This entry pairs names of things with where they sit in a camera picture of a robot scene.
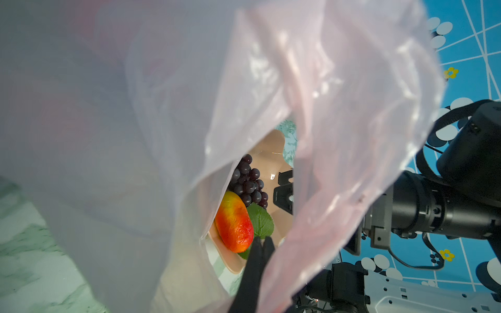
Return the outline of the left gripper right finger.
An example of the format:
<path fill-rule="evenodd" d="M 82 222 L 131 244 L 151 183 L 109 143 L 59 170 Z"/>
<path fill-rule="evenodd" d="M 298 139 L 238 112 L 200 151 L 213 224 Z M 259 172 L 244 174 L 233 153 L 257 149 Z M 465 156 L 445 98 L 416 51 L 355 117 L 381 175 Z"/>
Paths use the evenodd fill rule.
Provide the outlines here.
<path fill-rule="evenodd" d="M 269 260 L 275 252 L 275 245 L 271 237 L 267 236 L 262 244 L 262 270 L 265 270 Z"/>

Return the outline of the pink plastic bag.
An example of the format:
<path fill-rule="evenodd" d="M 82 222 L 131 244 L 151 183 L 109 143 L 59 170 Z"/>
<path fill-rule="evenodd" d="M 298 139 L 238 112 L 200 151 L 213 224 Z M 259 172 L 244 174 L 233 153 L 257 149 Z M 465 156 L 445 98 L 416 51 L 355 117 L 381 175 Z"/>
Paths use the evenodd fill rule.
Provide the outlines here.
<path fill-rule="evenodd" d="M 297 126 L 287 308 L 422 147 L 444 81 L 422 1 L 2 1 L 1 175 L 112 312 L 222 312 L 203 239 L 238 161 Z"/>

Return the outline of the dark grape bunch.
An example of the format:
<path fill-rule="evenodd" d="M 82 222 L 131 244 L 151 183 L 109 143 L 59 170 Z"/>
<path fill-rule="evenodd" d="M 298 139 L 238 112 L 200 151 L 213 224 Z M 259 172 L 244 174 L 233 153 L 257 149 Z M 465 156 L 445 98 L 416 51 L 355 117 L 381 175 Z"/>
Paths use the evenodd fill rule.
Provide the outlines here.
<path fill-rule="evenodd" d="M 269 196 L 264 191 L 265 184 L 260 178 L 261 173 L 258 168 L 252 167 L 252 162 L 253 157 L 250 154 L 246 154 L 241 158 L 234 169 L 227 191 L 237 194 L 245 207 L 255 203 L 267 210 Z"/>

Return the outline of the green lime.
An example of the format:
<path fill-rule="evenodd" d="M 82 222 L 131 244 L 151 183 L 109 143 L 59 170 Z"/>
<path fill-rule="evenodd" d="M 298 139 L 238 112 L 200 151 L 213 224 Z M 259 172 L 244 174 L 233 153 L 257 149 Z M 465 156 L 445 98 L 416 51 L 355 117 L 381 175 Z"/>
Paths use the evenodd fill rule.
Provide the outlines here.
<path fill-rule="evenodd" d="M 247 260 L 254 238 L 264 240 L 274 229 L 271 215 L 262 206 L 252 203 L 246 213 L 240 209 L 236 217 L 237 254 Z"/>

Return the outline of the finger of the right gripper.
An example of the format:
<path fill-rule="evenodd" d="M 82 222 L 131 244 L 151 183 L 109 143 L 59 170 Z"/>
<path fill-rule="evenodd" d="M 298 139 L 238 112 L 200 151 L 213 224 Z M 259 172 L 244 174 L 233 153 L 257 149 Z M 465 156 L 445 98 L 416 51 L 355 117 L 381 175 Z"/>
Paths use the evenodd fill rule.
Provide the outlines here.
<path fill-rule="evenodd" d="M 293 215 L 293 170 L 280 172 L 278 174 L 278 186 L 273 191 L 273 203 L 283 211 Z"/>

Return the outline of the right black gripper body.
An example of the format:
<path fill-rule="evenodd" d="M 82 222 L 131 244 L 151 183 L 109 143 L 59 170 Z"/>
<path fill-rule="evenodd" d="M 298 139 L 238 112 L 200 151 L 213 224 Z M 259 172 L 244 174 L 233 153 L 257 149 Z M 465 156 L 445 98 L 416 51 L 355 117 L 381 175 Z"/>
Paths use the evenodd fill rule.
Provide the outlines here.
<path fill-rule="evenodd" d="M 394 186 L 391 185 L 368 209 L 343 249 L 352 255 L 361 254 L 361 236 L 364 233 L 374 249 L 388 250 L 391 242 Z"/>

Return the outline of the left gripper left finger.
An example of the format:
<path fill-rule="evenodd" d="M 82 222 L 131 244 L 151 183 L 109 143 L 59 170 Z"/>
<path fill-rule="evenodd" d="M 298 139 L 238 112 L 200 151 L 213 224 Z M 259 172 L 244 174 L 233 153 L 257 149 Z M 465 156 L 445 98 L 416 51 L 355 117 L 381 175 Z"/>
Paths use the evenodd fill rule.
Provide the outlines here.
<path fill-rule="evenodd" d="M 257 311 L 263 271 L 263 257 L 261 239 L 255 237 L 251 245 L 239 290 L 228 313 L 255 313 Z"/>

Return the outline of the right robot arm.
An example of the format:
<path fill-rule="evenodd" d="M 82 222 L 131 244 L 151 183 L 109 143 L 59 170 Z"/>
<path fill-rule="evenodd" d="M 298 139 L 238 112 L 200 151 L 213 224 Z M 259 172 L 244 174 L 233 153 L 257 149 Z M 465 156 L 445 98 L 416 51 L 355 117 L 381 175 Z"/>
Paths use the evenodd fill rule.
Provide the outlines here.
<path fill-rule="evenodd" d="M 458 135 L 432 170 L 423 151 L 417 173 L 403 172 L 370 206 L 346 246 L 360 253 L 360 239 L 390 249 L 390 236 L 434 233 L 450 239 L 485 240 L 500 254 L 500 103 L 479 100 L 452 108 L 433 130 L 459 125 Z M 350 263 L 321 271 L 292 299 L 290 312 L 499 312 L 500 288 L 489 293 L 434 290 L 370 273 Z"/>

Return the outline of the red orange mango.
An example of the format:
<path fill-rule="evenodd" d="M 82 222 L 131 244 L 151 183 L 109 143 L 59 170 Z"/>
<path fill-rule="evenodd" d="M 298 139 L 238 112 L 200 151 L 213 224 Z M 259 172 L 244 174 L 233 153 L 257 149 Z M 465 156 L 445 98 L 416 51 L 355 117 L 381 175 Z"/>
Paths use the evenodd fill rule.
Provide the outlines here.
<path fill-rule="evenodd" d="M 247 207 L 234 192 L 225 192 L 215 225 L 224 245 L 234 253 L 245 252 L 254 240 L 254 228 Z"/>

